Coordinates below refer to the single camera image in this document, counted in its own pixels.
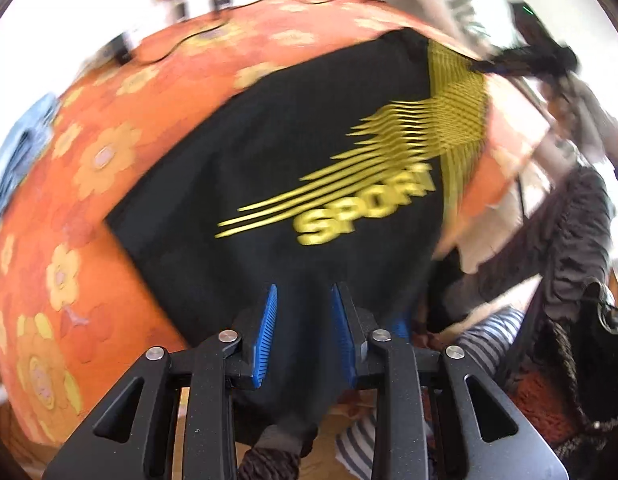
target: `orange floral fabric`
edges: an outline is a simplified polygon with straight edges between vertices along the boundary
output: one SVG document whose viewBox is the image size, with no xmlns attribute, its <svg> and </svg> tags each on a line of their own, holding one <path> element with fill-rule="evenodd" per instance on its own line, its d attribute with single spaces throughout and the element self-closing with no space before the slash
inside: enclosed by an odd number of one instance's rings
<svg viewBox="0 0 618 480">
<path fill-rule="evenodd" d="M 400 27 L 451 42 L 382 3 L 265 0 L 231 11 L 224 26 L 152 62 L 224 19 L 174 25 L 147 38 L 125 66 L 76 81 L 62 97 L 53 139 L 4 215 L 0 368 L 20 424 L 36 442 L 64 442 L 148 347 L 184 348 L 103 223 L 161 156 L 275 70 Z M 491 94 L 489 143 L 510 156 L 483 157 L 463 204 L 470 214 L 496 200 L 544 133 L 537 112 L 508 83 L 494 82 Z"/>
</svg>

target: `flower pattern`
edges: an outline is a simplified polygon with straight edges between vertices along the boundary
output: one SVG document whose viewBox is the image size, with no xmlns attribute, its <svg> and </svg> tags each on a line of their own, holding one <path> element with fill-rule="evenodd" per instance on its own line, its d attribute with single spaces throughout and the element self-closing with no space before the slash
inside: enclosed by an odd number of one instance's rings
<svg viewBox="0 0 618 480">
<path fill-rule="evenodd" d="M 43 433 L 62 444 L 80 422 L 83 400 L 66 369 L 47 316 L 20 316 L 16 327 L 16 372 Z"/>
<path fill-rule="evenodd" d="M 55 311 L 71 305 L 78 299 L 78 270 L 80 256 L 75 249 L 68 251 L 65 244 L 54 249 L 51 263 L 47 266 L 47 289 L 49 303 Z"/>
<path fill-rule="evenodd" d="M 118 88 L 118 91 L 116 91 L 116 95 L 133 94 L 142 90 L 159 72 L 160 70 L 156 67 L 148 66 L 126 77 Z"/>
<path fill-rule="evenodd" d="M 94 81 L 94 86 L 100 86 L 104 83 L 106 83 L 107 81 L 109 81 L 109 79 L 111 79 L 113 76 L 117 75 L 118 72 L 120 72 L 120 67 L 119 66 L 111 66 L 108 69 L 104 70 Z"/>
<path fill-rule="evenodd" d="M 60 339 L 65 343 L 64 348 L 69 348 L 81 364 L 91 362 L 96 357 L 99 343 L 112 337 L 111 309 L 111 305 L 99 304 L 83 317 L 70 306 L 63 307 L 60 314 Z"/>
<path fill-rule="evenodd" d="M 302 4 L 286 4 L 278 7 L 279 10 L 284 10 L 285 12 L 302 12 L 307 9 L 307 6 Z"/>
<path fill-rule="evenodd" d="M 278 66 L 269 61 L 266 61 L 264 63 L 258 63 L 257 65 L 253 66 L 248 66 L 247 68 L 243 68 L 236 73 L 233 86 L 240 89 L 247 88 L 248 86 L 253 85 L 258 79 L 261 79 L 266 75 L 269 75 L 272 72 L 276 72 L 276 70 L 281 70 L 283 68 L 286 67 Z"/>
<path fill-rule="evenodd" d="M 396 14 L 395 12 L 389 12 L 388 10 L 372 9 L 370 15 L 374 20 L 383 23 L 394 23 L 401 27 L 410 27 L 411 22 L 403 16 Z"/>
<path fill-rule="evenodd" d="M 278 43 L 284 46 L 309 45 L 315 42 L 311 32 L 302 32 L 301 30 L 277 32 L 276 34 L 272 34 L 270 38 L 278 41 Z"/>
<path fill-rule="evenodd" d="M 83 131 L 83 127 L 80 124 L 72 123 L 69 125 L 67 130 L 62 132 L 56 142 L 54 143 L 54 152 L 52 153 L 52 158 L 58 158 L 59 156 L 65 155 L 71 148 L 72 143 L 76 140 L 76 137 Z"/>
<path fill-rule="evenodd" d="M 84 150 L 80 158 L 80 168 L 74 175 L 80 200 L 84 200 L 91 193 L 104 193 L 113 185 L 116 175 L 134 163 L 134 145 L 140 136 L 140 130 L 124 123 L 118 128 L 103 131 L 96 142 Z"/>
<path fill-rule="evenodd" d="M 36 424 L 33 419 L 29 416 L 25 417 L 24 424 L 29 431 L 29 434 L 32 436 L 33 442 L 43 442 L 44 437 L 41 436 L 40 430 L 38 428 L 38 424 Z"/>
<path fill-rule="evenodd" d="M 358 27 L 362 28 L 370 28 L 371 30 L 377 30 L 378 32 L 382 30 L 387 30 L 387 26 L 378 22 L 377 20 L 372 20 L 370 18 L 356 18 L 354 20 Z"/>
<path fill-rule="evenodd" d="M 357 12 L 358 14 L 367 14 L 367 5 L 361 4 L 358 2 L 342 2 L 340 4 L 340 9 L 342 10 L 351 10 L 353 12 Z"/>
<path fill-rule="evenodd" d="M 81 93 L 83 93 L 83 87 L 76 88 L 75 90 L 69 92 L 63 101 L 63 108 L 66 108 L 72 104 L 76 99 L 78 99 L 78 97 L 80 97 Z"/>
<path fill-rule="evenodd" d="M 7 353 L 7 330 L 4 328 L 3 313 L 0 311 L 0 349 Z"/>
<path fill-rule="evenodd" d="M 9 234 L 4 239 L 3 250 L 0 253 L 0 268 L 3 274 L 7 274 L 9 264 L 14 256 L 14 235 Z"/>
<path fill-rule="evenodd" d="M 252 35 L 254 35 L 254 30 L 251 23 L 240 23 L 232 20 L 220 28 L 213 28 L 208 31 L 203 29 L 201 33 L 185 41 L 183 47 L 185 47 L 185 53 L 192 56 L 204 52 L 212 46 L 238 42 Z"/>
<path fill-rule="evenodd" d="M 494 146 L 491 149 L 491 156 L 498 163 L 505 177 L 512 178 L 518 174 L 519 160 L 514 153 L 509 153 L 502 146 Z"/>
</svg>

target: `black cable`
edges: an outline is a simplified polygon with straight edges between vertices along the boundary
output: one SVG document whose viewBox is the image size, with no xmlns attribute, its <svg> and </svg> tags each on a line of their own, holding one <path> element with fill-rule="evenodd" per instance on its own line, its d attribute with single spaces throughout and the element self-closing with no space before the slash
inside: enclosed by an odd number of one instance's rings
<svg viewBox="0 0 618 480">
<path fill-rule="evenodd" d="M 256 0 L 255 2 L 250 2 L 248 4 L 244 4 L 241 6 L 233 6 L 233 7 L 228 7 L 227 9 L 225 9 L 227 12 L 231 12 L 234 9 L 243 9 L 244 7 L 249 7 L 252 6 L 254 4 L 259 4 L 260 2 L 263 2 L 264 0 Z M 321 4 L 328 4 L 330 2 L 334 2 L 336 0 L 324 0 L 321 2 L 310 2 L 308 0 L 294 0 L 297 2 L 301 2 L 305 5 L 321 5 Z M 382 0 L 371 0 L 374 2 L 381 2 Z M 210 28 L 205 28 L 204 30 L 199 30 L 198 32 L 193 32 L 192 34 L 185 36 L 184 38 L 182 38 L 181 40 L 179 40 L 166 54 L 164 54 L 164 56 L 161 56 L 157 59 L 152 59 L 152 60 L 147 60 L 147 61 L 143 61 L 141 59 L 138 59 L 137 57 L 134 58 L 135 62 L 139 63 L 142 66 L 146 66 L 146 65 L 153 65 L 155 63 L 161 62 L 164 59 L 167 59 L 169 56 L 171 56 L 171 54 L 173 54 L 176 49 L 185 41 L 190 40 L 191 38 L 194 38 L 195 36 L 198 36 L 199 34 L 205 34 L 207 32 L 212 32 L 213 30 L 218 30 L 221 27 L 224 27 L 225 25 L 227 25 L 227 23 L 229 23 L 231 21 L 231 17 L 227 18 L 224 22 L 219 23 L 218 25 L 215 25 L 214 27 L 210 27 Z"/>
<path fill-rule="evenodd" d="M 583 296 L 581 301 L 593 301 L 597 304 L 600 304 L 610 310 L 615 310 L 616 312 L 618 312 L 618 307 L 616 307 L 614 304 L 609 303 L 607 301 L 600 301 L 598 298 L 588 298 L 586 296 Z"/>
<path fill-rule="evenodd" d="M 520 201 L 520 214 L 522 215 L 522 223 L 526 223 L 529 218 L 526 216 L 526 207 L 524 206 L 524 189 L 522 188 L 522 178 L 518 173 L 516 175 L 516 186 L 518 186 L 518 200 Z"/>
<path fill-rule="evenodd" d="M 220 27 L 224 27 L 225 25 L 227 25 L 227 23 L 230 22 L 230 18 L 227 18 L 224 22 L 222 23 L 218 23 L 218 25 L 215 25 L 214 27 L 209 27 L 209 28 L 205 28 L 204 30 L 199 30 L 198 32 L 193 32 L 192 34 L 185 36 L 184 38 L 182 38 L 181 40 L 179 40 L 173 47 L 171 47 L 171 49 L 164 54 L 164 56 L 161 56 L 157 59 L 152 59 L 149 61 L 143 61 L 141 59 L 138 59 L 137 57 L 134 58 L 134 60 L 138 63 L 140 63 L 142 66 L 146 66 L 146 65 L 153 65 L 154 63 L 158 63 L 161 62 L 164 59 L 167 59 L 169 56 L 171 56 L 171 54 L 173 54 L 176 49 L 183 44 L 185 41 L 190 40 L 191 38 L 194 38 L 195 36 L 198 36 L 199 34 L 204 34 L 206 32 L 212 32 L 213 30 L 218 30 Z"/>
</svg>

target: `wooden floor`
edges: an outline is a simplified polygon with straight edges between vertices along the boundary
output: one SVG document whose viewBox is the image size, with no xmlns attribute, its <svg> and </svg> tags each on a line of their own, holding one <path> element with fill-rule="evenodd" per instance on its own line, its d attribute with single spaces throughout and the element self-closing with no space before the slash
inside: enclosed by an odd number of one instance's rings
<svg viewBox="0 0 618 480">
<path fill-rule="evenodd" d="M 524 172 L 522 181 L 526 205 L 531 210 L 540 202 L 546 190 L 546 183 L 541 182 L 541 177 L 538 176 L 533 164 Z M 466 272 L 473 272 L 480 262 L 490 258 L 506 243 L 520 223 L 518 196 L 515 188 L 512 188 L 501 203 L 496 208 L 487 210 L 476 223 L 476 227 L 465 233 L 460 240 L 463 269 Z M 525 282 L 493 303 L 478 307 L 465 322 L 445 330 L 442 334 L 443 339 L 451 342 L 462 330 L 484 319 L 504 304 L 511 303 L 524 310 L 536 284 L 537 282 L 533 281 Z M 351 480 L 355 478 L 335 459 L 334 436 L 350 424 L 351 420 L 342 415 L 328 415 L 323 420 L 318 438 L 313 444 L 313 452 L 302 460 L 300 475 L 302 480 Z M 177 431 L 180 432 L 180 439 L 182 439 L 182 425 Z M 0 436 L 30 476 L 40 478 L 45 465 L 54 456 L 55 450 L 29 442 L 20 430 L 9 405 L 0 408 Z M 238 460 L 242 458 L 246 449 L 245 446 L 237 446 Z M 174 480 L 181 478 L 181 465 L 182 449 L 179 450 L 177 447 L 174 455 Z"/>
</svg>

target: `yellow flower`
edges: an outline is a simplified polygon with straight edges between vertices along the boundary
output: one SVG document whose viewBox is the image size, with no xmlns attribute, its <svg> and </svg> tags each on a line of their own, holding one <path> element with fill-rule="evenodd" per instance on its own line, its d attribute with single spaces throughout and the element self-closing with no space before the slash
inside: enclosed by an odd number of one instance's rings
<svg viewBox="0 0 618 480">
<path fill-rule="evenodd" d="M 59 311 L 63 305 L 72 304 L 78 298 L 78 270 L 80 256 L 75 249 L 68 251 L 65 244 L 54 249 L 51 263 L 47 266 L 49 303 Z"/>
<path fill-rule="evenodd" d="M 389 12 L 382 9 L 372 9 L 370 10 L 369 14 L 371 15 L 371 18 L 377 20 L 378 22 L 394 23 L 395 25 L 400 25 L 401 27 L 411 26 L 409 20 L 394 12 Z"/>
<path fill-rule="evenodd" d="M 32 442 L 44 442 L 44 439 L 40 436 L 40 430 L 38 429 L 36 423 L 28 416 L 24 419 L 24 422 L 25 428 L 23 429 L 26 430 L 25 435 L 29 438 L 29 440 Z"/>
<path fill-rule="evenodd" d="M 199 54 L 214 45 L 235 43 L 238 40 L 255 34 L 251 23 L 229 22 L 220 28 L 205 31 L 204 29 L 185 41 L 183 46 L 188 55 Z"/>
<path fill-rule="evenodd" d="M 377 31 L 387 30 L 387 26 L 383 25 L 377 20 L 369 20 L 367 18 L 356 18 L 354 21 L 356 22 L 356 25 L 358 25 L 358 27 L 370 28 L 371 30 L 377 30 Z"/>
<path fill-rule="evenodd" d="M 7 353 L 7 330 L 4 329 L 3 313 L 0 311 L 0 349 Z"/>
<path fill-rule="evenodd" d="M 14 256 L 14 235 L 7 235 L 4 239 L 3 250 L 0 253 L 0 268 L 3 274 L 7 274 L 12 256 Z"/>
<path fill-rule="evenodd" d="M 62 444 L 80 422 L 83 399 L 66 369 L 47 316 L 20 316 L 16 339 L 16 372 L 43 433 Z"/>
<path fill-rule="evenodd" d="M 284 46 L 292 45 L 309 45 L 315 42 L 311 32 L 302 32 L 301 30 L 285 30 L 278 32 L 270 37 L 271 40 L 276 40 Z"/>
<path fill-rule="evenodd" d="M 80 87 L 72 91 L 70 94 L 68 94 L 67 97 L 65 97 L 65 100 L 63 101 L 63 107 L 67 107 L 71 103 L 73 103 L 76 99 L 78 99 L 78 97 L 80 96 L 82 92 L 83 92 L 83 87 Z"/>
<path fill-rule="evenodd" d="M 302 12 L 306 8 L 307 6 L 301 4 L 286 4 L 278 7 L 279 10 L 284 10 L 285 12 Z"/>
<path fill-rule="evenodd" d="M 94 81 L 94 86 L 100 86 L 101 84 L 105 83 L 106 81 L 111 79 L 113 76 L 115 76 L 119 70 L 120 70 L 119 66 L 113 66 L 105 70 L 105 72 L 103 72 L 96 78 L 96 81 Z"/>
<path fill-rule="evenodd" d="M 83 131 L 82 126 L 71 123 L 67 130 L 62 132 L 56 139 L 54 153 L 52 153 L 51 158 L 58 158 L 59 156 L 65 155 L 65 153 L 69 151 L 69 148 L 71 148 L 72 142 L 74 142 L 81 131 Z"/>
<path fill-rule="evenodd" d="M 367 5 L 359 4 L 358 2 L 344 2 L 340 4 L 340 9 L 355 10 L 356 12 L 365 12 L 367 10 Z"/>
<path fill-rule="evenodd" d="M 160 70 L 153 66 L 148 66 L 147 68 L 139 70 L 138 72 L 125 78 L 125 80 L 122 82 L 122 85 L 120 85 L 120 88 L 118 88 L 116 95 L 132 94 L 134 92 L 138 92 L 148 82 L 150 82 L 151 79 L 156 77 L 159 72 Z"/>
<path fill-rule="evenodd" d="M 258 79 L 265 77 L 276 70 L 286 68 L 284 66 L 275 65 L 269 61 L 264 63 L 258 63 L 257 65 L 248 66 L 236 73 L 233 86 L 235 88 L 247 88 L 247 86 L 253 85 Z"/>
<path fill-rule="evenodd" d="M 80 200 L 93 192 L 104 193 L 113 185 L 116 174 L 134 163 L 134 145 L 140 136 L 140 130 L 124 123 L 118 128 L 106 129 L 96 142 L 87 146 L 80 157 L 80 168 L 74 175 Z"/>
<path fill-rule="evenodd" d="M 520 160 L 517 156 L 509 153 L 505 148 L 496 146 L 491 149 L 491 156 L 498 163 L 502 174 L 511 178 L 518 174 Z"/>
</svg>

